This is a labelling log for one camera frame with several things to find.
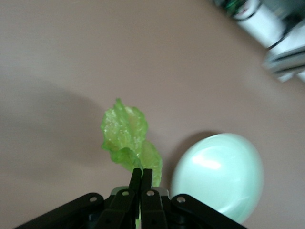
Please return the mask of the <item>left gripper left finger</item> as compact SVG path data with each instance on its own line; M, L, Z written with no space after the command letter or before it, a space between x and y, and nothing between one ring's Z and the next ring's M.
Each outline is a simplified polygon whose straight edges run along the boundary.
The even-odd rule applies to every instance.
M18 229L134 229L139 216L142 171L135 168L127 187L117 187L104 199L88 193L20 226Z

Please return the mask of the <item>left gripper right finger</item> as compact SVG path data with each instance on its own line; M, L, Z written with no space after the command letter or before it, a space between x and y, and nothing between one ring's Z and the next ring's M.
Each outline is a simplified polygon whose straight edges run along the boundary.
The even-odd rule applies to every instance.
M143 229L243 229L244 226L187 194L169 198L168 190L152 186L152 169L141 181Z

